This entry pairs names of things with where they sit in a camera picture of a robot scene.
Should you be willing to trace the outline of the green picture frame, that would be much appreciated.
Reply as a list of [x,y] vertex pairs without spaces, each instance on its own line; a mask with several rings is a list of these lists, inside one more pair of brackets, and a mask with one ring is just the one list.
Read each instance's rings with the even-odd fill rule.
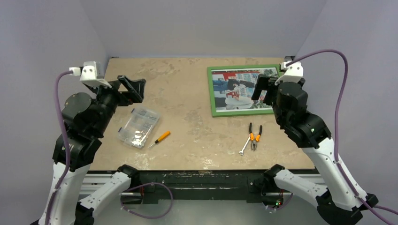
[[278,64],[215,66],[207,68],[211,111],[213,117],[272,114],[272,107],[263,103],[266,91],[252,100],[260,75],[279,78]]

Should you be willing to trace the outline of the orange handle screwdriver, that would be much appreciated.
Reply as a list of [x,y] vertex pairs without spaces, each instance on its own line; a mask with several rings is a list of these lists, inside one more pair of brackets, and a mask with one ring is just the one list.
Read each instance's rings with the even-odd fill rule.
[[162,134],[159,138],[157,138],[154,143],[152,143],[148,148],[152,148],[153,146],[157,145],[158,143],[160,143],[161,141],[163,141],[166,137],[168,137],[171,134],[170,131],[165,132],[164,134]]

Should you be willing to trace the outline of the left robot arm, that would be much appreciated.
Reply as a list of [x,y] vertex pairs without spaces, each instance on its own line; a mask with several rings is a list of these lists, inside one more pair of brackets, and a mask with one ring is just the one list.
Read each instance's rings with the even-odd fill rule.
[[84,199],[79,199],[83,180],[90,169],[101,139],[117,107],[141,103],[145,79],[120,75],[106,86],[90,87],[96,96],[79,92],[70,96],[62,110],[62,133],[53,153],[53,181],[46,209],[38,225],[92,225],[113,197],[124,190],[136,191],[138,170],[122,165],[115,177]]

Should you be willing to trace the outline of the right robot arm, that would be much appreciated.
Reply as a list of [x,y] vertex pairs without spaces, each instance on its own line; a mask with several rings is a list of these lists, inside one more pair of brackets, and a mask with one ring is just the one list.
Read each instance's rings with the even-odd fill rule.
[[324,180],[318,185],[303,179],[281,165],[274,165],[263,174],[262,189],[290,191],[312,204],[321,218],[330,225],[354,225],[368,210],[378,204],[374,194],[362,190],[334,152],[335,143],[324,120],[308,111],[305,80],[278,82],[275,77],[260,75],[253,99],[266,92],[264,103],[271,106],[280,129],[311,159]]

